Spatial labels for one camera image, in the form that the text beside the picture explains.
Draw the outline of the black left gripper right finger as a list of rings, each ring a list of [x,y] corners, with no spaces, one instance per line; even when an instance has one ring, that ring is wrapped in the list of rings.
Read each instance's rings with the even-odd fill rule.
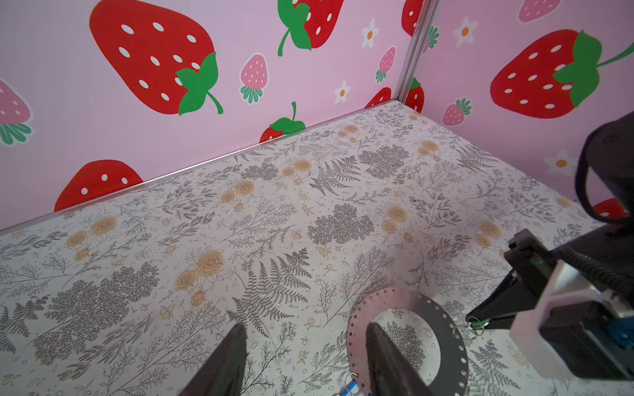
[[[434,394],[378,323],[370,323],[367,327],[366,349],[372,395]]]

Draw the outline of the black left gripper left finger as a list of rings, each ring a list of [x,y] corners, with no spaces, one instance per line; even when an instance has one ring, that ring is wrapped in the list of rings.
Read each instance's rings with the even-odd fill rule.
[[[240,395],[248,356],[246,344],[245,327],[237,323],[179,394]]]

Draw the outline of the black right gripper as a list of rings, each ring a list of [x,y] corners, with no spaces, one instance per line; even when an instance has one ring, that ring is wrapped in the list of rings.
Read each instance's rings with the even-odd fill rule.
[[[533,310],[556,265],[551,251],[528,229],[510,239],[505,260],[512,271],[465,317],[467,322],[490,322],[485,330],[510,330],[518,313]]]

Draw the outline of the green plastic key tag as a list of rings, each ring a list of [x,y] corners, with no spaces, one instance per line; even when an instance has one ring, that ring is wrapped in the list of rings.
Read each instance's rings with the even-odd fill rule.
[[[490,320],[485,319],[482,321],[470,322],[470,325],[473,329],[482,329],[482,328],[485,328],[489,323],[490,323]]]

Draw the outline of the blue plastic key tag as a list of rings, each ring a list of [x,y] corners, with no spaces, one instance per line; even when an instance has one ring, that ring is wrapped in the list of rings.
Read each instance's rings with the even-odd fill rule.
[[[351,376],[337,394],[338,396],[364,396],[357,376]]]

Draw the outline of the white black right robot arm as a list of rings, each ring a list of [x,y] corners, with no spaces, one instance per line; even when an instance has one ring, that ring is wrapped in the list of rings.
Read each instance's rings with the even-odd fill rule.
[[[529,230],[509,241],[511,272],[467,316],[468,325],[508,329],[532,310],[556,264],[563,261],[595,285],[633,302],[633,115],[601,125],[587,138],[575,174],[576,201],[601,226],[549,249]]]

